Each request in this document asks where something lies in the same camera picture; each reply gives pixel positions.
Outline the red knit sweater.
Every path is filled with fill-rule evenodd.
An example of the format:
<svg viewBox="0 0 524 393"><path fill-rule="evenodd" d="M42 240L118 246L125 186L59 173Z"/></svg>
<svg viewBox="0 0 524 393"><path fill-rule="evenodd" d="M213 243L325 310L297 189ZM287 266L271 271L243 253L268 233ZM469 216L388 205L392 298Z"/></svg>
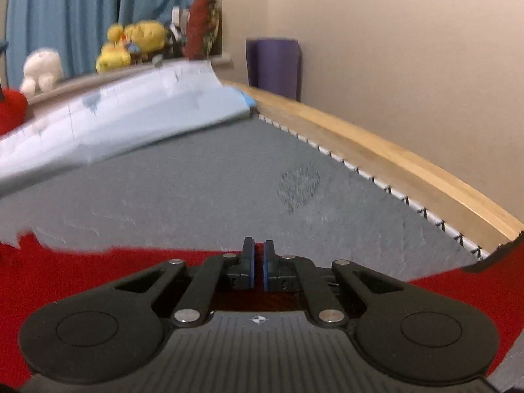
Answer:
<svg viewBox="0 0 524 393"><path fill-rule="evenodd" d="M81 254L42 245L24 233L15 246L1 245L1 382L19 388L30 371L19 351L23 322L47 303L144 270L171 258L191 267L202 264L211 251L112 248ZM500 336L499 350L489 374L501 367L510 352L523 355L517 340L523 334L523 239L501 246L471 267L443 271L413 285L468 303L487 314Z"/></svg>

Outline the grey quilted mattress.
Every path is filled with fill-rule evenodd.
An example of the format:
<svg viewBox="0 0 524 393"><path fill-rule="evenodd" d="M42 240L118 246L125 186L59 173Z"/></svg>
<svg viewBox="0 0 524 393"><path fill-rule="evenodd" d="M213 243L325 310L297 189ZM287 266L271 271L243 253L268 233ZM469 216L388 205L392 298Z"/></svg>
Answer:
<svg viewBox="0 0 524 393"><path fill-rule="evenodd" d="M250 118L95 162L1 199L1 238L57 249L239 249L272 240L319 266L397 279L477 262L432 215L290 133Z"/></svg>

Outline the light blue folded blanket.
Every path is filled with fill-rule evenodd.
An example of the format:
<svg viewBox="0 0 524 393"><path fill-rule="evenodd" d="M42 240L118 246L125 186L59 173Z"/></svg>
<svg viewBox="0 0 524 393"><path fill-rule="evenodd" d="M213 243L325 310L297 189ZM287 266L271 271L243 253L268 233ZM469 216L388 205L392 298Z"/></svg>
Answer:
<svg viewBox="0 0 524 393"><path fill-rule="evenodd" d="M4 136L1 190L241 119L254 105L219 81L208 61L155 67L61 102Z"/></svg>

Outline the purple rolled yoga mat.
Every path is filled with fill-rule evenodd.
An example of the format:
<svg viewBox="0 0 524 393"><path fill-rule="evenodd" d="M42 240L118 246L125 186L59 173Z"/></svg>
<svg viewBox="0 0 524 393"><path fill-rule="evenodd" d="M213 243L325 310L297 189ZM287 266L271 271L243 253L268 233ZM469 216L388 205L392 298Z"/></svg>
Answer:
<svg viewBox="0 0 524 393"><path fill-rule="evenodd" d="M297 40L247 39L246 65L250 87L300 100L302 51Z"/></svg>

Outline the yellow plush toy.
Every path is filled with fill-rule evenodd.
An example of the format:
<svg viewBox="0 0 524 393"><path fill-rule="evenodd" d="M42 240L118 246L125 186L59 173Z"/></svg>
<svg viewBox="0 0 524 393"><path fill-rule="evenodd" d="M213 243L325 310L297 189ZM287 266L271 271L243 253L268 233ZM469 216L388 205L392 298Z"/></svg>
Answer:
<svg viewBox="0 0 524 393"><path fill-rule="evenodd" d="M111 25L106 38L95 61L99 74L151 60L165 48L168 34L160 22L140 20Z"/></svg>

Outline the dark red cushion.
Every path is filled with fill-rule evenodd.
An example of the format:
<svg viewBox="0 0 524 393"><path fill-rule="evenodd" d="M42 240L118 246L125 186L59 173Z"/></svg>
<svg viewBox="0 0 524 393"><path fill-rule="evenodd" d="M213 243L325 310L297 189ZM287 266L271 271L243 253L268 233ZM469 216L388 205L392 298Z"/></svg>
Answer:
<svg viewBox="0 0 524 393"><path fill-rule="evenodd" d="M194 0L189 8L183 54L189 60L207 59L219 31L220 8L217 0Z"/></svg>

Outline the red garment pile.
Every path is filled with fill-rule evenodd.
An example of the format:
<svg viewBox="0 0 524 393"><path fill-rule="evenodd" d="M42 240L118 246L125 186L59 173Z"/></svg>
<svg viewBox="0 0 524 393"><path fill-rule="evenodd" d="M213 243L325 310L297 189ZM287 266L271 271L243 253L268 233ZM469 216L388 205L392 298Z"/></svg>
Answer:
<svg viewBox="0 0 524 393"><path fill-rule="evenodd" d="M5 136L20 127L26 117L28 100L17 90L1 89L0 135Z"/></svg>

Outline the white plush toy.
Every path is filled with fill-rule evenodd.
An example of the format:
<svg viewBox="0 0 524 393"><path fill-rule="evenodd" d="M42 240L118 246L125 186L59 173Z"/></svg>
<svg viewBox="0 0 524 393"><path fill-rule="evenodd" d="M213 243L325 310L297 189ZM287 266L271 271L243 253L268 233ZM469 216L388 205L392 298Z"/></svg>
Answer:
<svg viewBox="0 0 524 393"><path fill-rule="evenodd" d="M32 98L37 92L52 91L63 77L60 54L52 48L37 49L24 62L20 92Z"/></svg>

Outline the blue curtain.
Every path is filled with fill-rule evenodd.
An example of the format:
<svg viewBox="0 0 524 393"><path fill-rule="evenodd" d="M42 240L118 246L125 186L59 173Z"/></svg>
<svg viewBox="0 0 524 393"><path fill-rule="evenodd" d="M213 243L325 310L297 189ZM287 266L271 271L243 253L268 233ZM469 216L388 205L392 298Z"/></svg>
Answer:
<svg viewBox="0 0 524 393"><path fill-rule="evenodd" d="M67 77L95 70L108 28L139 20L167 24L175 6L187 8L194 0L7 0L5 38L8 84L19 87L23 65L32 51L56 50Z"/></svg>

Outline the wooden bed frame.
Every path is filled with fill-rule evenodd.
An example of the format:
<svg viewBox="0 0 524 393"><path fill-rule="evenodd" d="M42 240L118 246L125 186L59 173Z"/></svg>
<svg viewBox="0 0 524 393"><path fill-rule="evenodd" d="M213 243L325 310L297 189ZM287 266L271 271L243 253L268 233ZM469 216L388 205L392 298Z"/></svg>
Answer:
<svg viewBox="0 0 524 393"><path fill-rule="evenodd" d="M236 87L254 98L262 121L393 194L467 249L487 255L522 233L518 218L411 151L308 105L244 84Z"/></svg>

